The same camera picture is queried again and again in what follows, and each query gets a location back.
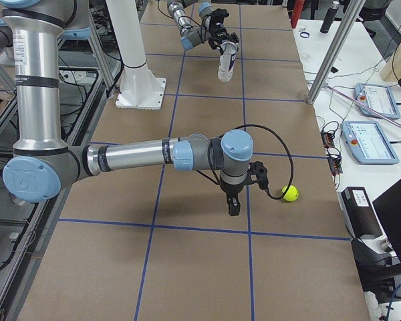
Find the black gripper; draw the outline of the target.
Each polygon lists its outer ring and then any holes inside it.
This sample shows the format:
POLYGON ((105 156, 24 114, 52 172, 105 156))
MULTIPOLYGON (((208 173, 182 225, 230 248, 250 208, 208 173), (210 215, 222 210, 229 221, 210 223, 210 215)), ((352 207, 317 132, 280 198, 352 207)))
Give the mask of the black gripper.
POLYGON ((230 184, 224 181, 222 178, 220 178, 219 186, 221 190, 226 194, 229 215, 238 216, 240 214, 240 208, 241 208, 238 195, 245 186, 244 182, 237 184, 230 184))
POLYGON ((232 47, 235 49, 239 46, 238 35, 235 32, 230 35, 222 23, 210 22, 209 33, 208 43, 212 50, 221 51, 221 45, 227 41, 231 41, 232 47))

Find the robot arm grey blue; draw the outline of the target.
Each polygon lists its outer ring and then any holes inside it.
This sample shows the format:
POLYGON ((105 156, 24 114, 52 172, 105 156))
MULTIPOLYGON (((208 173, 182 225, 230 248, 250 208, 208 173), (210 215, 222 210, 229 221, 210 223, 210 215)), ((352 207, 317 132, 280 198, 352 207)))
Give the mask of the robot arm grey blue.
MULTIPOLYGON (((226 9, 201 3, 200 27, 194 29, 184 9, 197 1, 167 1, 184 50, 207 42, 220 51, 218 77, 228 82, 238 52, 239 38, 228 33, 226 9)), ((93 135, 69 145, 61 135, 57 40, 82 33, 89 38, 89 1, 0 1, 3 18, 11 28, 15 59, 19 139, 13 158, 3 169, 7 190, 18 199, 42 203, 55 198, 74 183, 100 173, 172 164, 177 171, 211 170, 215 184, 226 195, 230 216, 240 213, 239 193, 250 184, 253 139, 241 129, 216 138, 202 134, 166 137, 130 144, 90 144, 93 135)), ((144 49, 136 1, 106 1, 114 37, 121 57, 122 78, 116 100, 118 108, 159 110, 166 79, 150 71, 144 49)))
POLYGON ((239 38, 236 33, 229 33, 224 21, 229 16, 226 9, 214 9, 209 2, 201 3, 198 14, 201 22, 194 26, 194 20, 185 13, 185 9, 196 1, 167 1, 167 10, 180 32, 183 48, 188 51, 208 43, 212 50, 221 54, 235 54, 239 49, 239 38))

